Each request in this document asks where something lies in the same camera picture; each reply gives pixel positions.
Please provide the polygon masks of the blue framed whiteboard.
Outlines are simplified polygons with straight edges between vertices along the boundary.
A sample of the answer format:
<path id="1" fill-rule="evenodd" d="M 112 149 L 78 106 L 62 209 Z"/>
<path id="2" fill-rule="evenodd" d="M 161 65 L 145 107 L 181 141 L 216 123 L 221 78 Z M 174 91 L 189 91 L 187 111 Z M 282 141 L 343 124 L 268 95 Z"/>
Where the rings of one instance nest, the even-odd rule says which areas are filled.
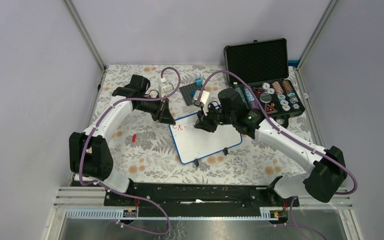
<path id="1" fill-rule="evenodd" d="M 219 125 L 214 133 L 183 127 L 194 125 L 197 119 L 195 112 L 177 118 L 175 125 L 168 126 L 181 164 L 193 163 L 242 143 L 242 135 L 232 125 Z"/>

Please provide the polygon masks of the red marker cap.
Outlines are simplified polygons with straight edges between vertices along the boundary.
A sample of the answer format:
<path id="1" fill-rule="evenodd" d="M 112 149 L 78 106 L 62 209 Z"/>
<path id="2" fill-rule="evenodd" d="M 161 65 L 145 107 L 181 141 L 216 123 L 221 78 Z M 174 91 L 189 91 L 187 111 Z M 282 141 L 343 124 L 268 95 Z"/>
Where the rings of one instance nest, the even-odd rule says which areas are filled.
<path id="1" fill-rule="evenodd" d="M 136 142 L 136 137 L 137 137 L 136 134 L 134 134 L 134 135 L 132 136 L 132 140 L 131 140 L 131 141 L 132 141 L 133 143 Z"/>

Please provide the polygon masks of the black poker chip case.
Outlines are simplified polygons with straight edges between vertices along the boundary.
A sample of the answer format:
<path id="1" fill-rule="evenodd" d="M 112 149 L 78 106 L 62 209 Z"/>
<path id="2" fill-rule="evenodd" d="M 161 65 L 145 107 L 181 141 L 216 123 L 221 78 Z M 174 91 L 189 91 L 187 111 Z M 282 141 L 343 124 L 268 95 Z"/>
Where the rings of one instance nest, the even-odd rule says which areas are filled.
<path id="1" fill-rule="evenodd" d="M 226 81 L 241 96 L 248 109 L 262 106 L 266 114 L 287 128 L 289 120 L 305 107 L 290 80 L 287 39 L 227 45 L 225 68 L 234 73 Z"/>

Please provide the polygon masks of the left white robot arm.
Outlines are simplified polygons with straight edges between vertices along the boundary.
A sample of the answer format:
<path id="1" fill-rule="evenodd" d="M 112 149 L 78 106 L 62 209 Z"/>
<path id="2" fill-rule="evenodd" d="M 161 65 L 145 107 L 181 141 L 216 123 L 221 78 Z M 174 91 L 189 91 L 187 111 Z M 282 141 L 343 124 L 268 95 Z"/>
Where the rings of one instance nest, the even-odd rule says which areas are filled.
<path id="1" fill-rule="evenodd" d="M 105 188 L 117 191 L 115 197 L 122 205 L 128 206 L 134 202 L 135 192 L 129 188 L 131 181 L 115 169 L 109 142 L 122 121 L 134 110 L 150 114 L 157 123 L 175 124 L 168 98 L 179 87 L 163 77 L 160 83 L 169 93 L 149 98 L 147 90 L 151 85 L 150 80 L 142 75 L 132 75 L 129 84 L 113 91 L 107 109 L 89 127 L 70 135 L 69 166 L 74 174 L 79 175 L 82 185 L 86 185 L 83 177 L 89 177 L 94 184 L 103 184 Z"/>

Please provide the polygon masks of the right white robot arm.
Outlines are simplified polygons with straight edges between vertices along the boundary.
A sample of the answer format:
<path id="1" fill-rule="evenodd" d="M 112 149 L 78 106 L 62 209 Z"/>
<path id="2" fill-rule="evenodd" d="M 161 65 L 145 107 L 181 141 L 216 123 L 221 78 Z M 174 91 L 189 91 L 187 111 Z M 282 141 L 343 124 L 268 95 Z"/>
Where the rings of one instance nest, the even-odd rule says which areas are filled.
<path id="1" fill-rule="evenodd" d="M 240 94 L 233 88 L 219 92 L 220 105 L 209 101 L 209 92 L 196 90 L 194 105 L 197 113 L 196 129 L 213 133 L 218 126 L 231 125 L 240 134 L 275 147 L 298 163 L 305 173 L 290 177 L 282 176 L 270 184 L 267 201 L 273 206 L 281 205 L 287 198 L 309 194 L 314 199 L 328 203 L 348 174 L 342 151 L 332 146 L 325 149 L 298 137 L 264 115 L 258 108 L 247 108 Z"/>

